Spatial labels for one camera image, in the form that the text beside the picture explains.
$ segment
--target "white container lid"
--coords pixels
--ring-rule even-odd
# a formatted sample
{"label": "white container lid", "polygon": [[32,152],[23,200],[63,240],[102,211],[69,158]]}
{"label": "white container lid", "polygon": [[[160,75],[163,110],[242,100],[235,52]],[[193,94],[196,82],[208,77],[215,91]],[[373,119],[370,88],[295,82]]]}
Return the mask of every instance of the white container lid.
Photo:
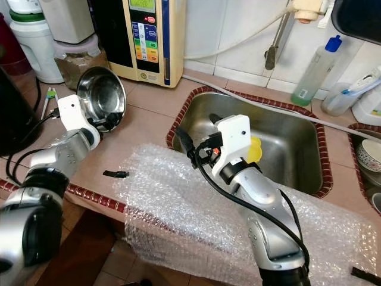
{"label": "white container lid", "polygon": [[101,53],[98,46],[98,36],[96,34],[91,35],[81,43],[72,44],[53,41],[54,57],[65,59],[67,54],[82,54],[88,53],[91,57],[96,57]]}

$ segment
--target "patterned bowl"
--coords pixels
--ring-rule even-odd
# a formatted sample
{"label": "patterned bowl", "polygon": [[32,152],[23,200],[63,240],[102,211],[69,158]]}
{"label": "patterned bowl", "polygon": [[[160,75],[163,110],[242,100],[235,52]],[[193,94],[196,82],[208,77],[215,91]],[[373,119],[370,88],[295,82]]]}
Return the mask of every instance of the patterned bowl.
{"label": "patterned bowl", "polygon": [[381,173],[381,144],[365,139],[356,149],[357,160],[362,167]]}

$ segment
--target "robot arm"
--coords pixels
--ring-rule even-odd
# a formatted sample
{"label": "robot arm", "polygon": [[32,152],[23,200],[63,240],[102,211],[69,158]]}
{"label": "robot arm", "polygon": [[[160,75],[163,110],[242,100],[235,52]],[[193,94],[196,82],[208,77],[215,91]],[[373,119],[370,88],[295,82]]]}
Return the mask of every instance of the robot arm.
{"label": "robot arm", "polygon": [[[197,149],[189,135],[183,130],[176,130],[193,166],[199,167],[204,177],[218,190],[219,187],[210,181],[211,178],[202,167],[203,164],[209,164],[213,176],[220,176],[229,187],[227,197],[238,198],[252,209],[261,210],[301,240],[298,225],[282,205],[281,191],[262,175],[257,166],[246,162],[251,146],[249,118],[243,115],[230,116],[216,121],[215,126],[218,133],[210,135]],[[219,155],[212,158],[210,149],[215,148],[218,148]],[[201,149],[207,150],[209,157],[200,158],[198,151]],[[241,207],[240,213],[247,223],[263,285],[309,286],[308,265],[305,265],[305,255],[308,254],[301,250],[295,239],[268,218],[247,207]]]}
{"label": "robot arm", "polygon": [[79,163],[100,142],[77,95],[58,101],[67,132],[37,152],[21,187],[0,209],[0,285],[20,285],[58,251],[64,192]]}

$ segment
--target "sink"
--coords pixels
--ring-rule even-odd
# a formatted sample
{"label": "sink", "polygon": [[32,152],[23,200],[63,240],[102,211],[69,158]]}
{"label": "sink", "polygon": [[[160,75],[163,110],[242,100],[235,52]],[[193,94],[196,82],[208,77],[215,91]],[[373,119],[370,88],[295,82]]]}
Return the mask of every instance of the sink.
{"label": "sink", "polygon": [[244,114],[250,118],[251,135],[261,140],[263,156],[258,165],[266,177],[310,195],[317,195],[321,191],[322,162],[314,124],[307,120],[264,110],[218,92],[201,92],[195,94],[193,98],[191,96],[188,98],[172,130],[168,133],[168,146],[183,152],[178,138],[173,136],[173,130],[178,125],[192,137],[195,146],[198,146],[203,137],[216,132],[209,120],[211,113],[220,117]]}

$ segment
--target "display screen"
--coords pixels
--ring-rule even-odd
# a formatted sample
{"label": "display screen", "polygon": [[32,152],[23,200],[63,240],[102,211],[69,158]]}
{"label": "display screen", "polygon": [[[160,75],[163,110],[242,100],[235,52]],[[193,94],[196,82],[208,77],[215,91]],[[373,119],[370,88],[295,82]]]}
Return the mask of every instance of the display screen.
{"label": "display screen", "polygon": [[130,9],[155,12],[155,0],[130,0]]}

